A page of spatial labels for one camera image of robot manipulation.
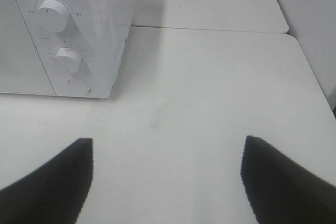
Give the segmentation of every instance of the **timer knob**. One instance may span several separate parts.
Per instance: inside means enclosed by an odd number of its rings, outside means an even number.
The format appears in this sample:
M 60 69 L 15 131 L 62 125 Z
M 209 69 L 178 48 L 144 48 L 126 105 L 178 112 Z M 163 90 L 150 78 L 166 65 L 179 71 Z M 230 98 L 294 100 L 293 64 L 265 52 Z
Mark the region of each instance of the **timer knob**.
M 57 0 L 44 0 L 37 7 L 37 21 L 44 29 L 53 33 L 63 31 L 71 18 L 68 8 Z
M 57 67 L 69 74 L 79 72 L 83 64 L 83 57 L 79 52 L 72 48 L 61 48 L 54 57 L 54 63 Z

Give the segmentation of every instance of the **round button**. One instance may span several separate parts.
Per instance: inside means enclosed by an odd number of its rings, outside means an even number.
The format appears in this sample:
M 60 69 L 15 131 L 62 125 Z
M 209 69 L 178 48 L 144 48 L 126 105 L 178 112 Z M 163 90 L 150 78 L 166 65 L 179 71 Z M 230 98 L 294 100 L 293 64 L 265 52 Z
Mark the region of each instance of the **round button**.
M 76 94 L 89 94 L 91 93 L 90 85 L 81 79 L 72 79 L 68 82 L 69 88 Z
M 76 50 L 65 47 L 57 51 L 54 63 L 66 73 L 74 74 L 80 70 L 83 64 L 83 57 Z
M 37 8 L 37 21 L 41 27 L 53 33 L 63 31 L 70 18 L 66 6 L 56 0 L 44 0 Z

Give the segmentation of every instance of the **white table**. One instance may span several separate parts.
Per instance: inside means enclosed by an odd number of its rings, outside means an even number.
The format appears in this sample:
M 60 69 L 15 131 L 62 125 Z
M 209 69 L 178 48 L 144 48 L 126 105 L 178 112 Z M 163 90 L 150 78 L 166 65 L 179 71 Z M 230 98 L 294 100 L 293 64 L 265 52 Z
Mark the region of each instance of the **white table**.
M 112 92 L 1 94 L 0 188 L 93 137 L 79 224 L 254 224 L 239 174 L 249 134 L 336 185 L 336 122 L 288 35 L 132 28 Z
M 134 0 L 137 26 L 286 33 L 277 0 Z

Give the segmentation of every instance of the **microwave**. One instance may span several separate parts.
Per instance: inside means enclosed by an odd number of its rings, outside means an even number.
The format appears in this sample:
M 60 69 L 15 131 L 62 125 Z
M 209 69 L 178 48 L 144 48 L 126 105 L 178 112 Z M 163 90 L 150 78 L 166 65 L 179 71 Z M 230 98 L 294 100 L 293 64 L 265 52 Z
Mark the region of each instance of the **microwave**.
M 132 0 L 0 0 L 0 92 L 108 98 Z

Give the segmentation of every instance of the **microwave door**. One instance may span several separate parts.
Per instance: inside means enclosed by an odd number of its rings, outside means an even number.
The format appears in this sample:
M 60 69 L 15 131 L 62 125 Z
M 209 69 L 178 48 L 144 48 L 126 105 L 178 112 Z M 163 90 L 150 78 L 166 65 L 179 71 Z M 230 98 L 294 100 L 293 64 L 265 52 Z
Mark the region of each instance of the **microwave door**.
M 0 10 L 0 92 L 55 96 L 15 0 Z

